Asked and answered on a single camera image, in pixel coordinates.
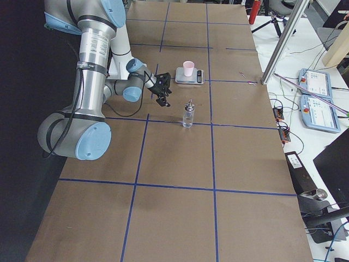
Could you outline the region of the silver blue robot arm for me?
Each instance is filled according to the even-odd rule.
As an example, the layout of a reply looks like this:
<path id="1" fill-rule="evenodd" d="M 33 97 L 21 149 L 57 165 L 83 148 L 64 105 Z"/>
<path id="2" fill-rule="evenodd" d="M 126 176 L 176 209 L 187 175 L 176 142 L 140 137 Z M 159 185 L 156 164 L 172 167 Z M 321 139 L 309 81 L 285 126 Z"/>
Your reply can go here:
<path id="1" fill-rule="evenodd" d="M 45 1 L 46 26 L 81 37 L 73 102 L 47 117 L 38 142 L 48 156 L 95 160 L 108 149 L 111 128 L 102 106 L 111 96 L 136 102 L 144 90 L 168 106 L 170 74 L 154 75 L 131 54 L 122 1 Z"/>

